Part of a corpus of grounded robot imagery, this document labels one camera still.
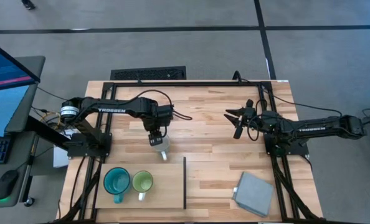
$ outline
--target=wooden tabletop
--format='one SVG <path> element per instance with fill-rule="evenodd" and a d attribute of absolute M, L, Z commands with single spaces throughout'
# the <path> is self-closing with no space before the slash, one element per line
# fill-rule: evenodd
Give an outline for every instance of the wooden tabletop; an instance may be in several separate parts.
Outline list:
<path fill-rule="evenodd" d="M 89 82 L 86 96 L 100 98 L 102 86 L 103 81 Z M 287 101 L 293 101 L 288 82 L 272 81 L 272 86 L 274 95 Z M 237 185 L 243 171 L 275 186 L 272 165 L 270 157 L 266 155 L 263 138 L 253 142 L 244 133 L 240 139 L 233 139 L 234 127 L 224 117 L 226 109 L 238 109 L 245 106 L 248 99 L 257 102 L 259 99 L 257 88 L 253 86 L 164 86 L 152 88 L 167 93 L 172 99 L 176 111 L 193 117 L 192 121 L 183 121 L 174 117 L 168 127 L 171 147 L 167 163 L 182 163 L 183 157 L 186 157 L 187 160 L 187 209 L 99 209 L 97 222 L 281 221 L 276 191 L 272 197 L 269 215 L 265 218 L 239 208 L 231 199 L 233 188 Z M 141 91 L 152 88 L 119 87 L 116 99 L 130 99 Z M 143 96 L 157 100 L 161 105 L 168 104 L 167 99 L 159 93 L 150 92 Z M 283 117 L 292 120 L 298 119 L 294 105 L 278 100 L 275 103 L 278 112 Z M 88 116 L 87 120 L 91 124 L 95 124 L 96 118 L 97 114 L 94 113 Z M 161 155 L 154 152 L 149 146 L 148 133 L 143 129 L 141 120 L 125 114 L 115 114 L 111 122 L 111 133 L 113 134 L 113 143 L 111 154 L 107 157 L 107 164 L 162 163 Z M 74 201 L 83 189 L 87 160 L 80 170 Z M 321 217 L 321 207 L 310 165 L 300 156 L 288 156 L 288 160 L 294 189 L 310 210 Z M 80 161 L 81 158 L 75 158 L 69 163 L 60 198 L 62 216 L 69 210 L 74 177 Z M 285 189 L 283 192 L 287 213 L 291 217 L 290 200 Z M 90 215 L 91 201 L 92 199 L 88 200 L 86 216 Z"/>

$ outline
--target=gray cloth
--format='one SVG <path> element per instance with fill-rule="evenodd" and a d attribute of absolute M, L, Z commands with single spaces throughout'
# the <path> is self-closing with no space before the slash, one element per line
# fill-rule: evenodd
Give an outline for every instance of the gray cloth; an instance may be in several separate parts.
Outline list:
<path fill-rule="evenodd" d="M 243 172 L 232 199 L 239 207 L 266 217 L 270 209 L 273 186 L 254 175 Z"/>

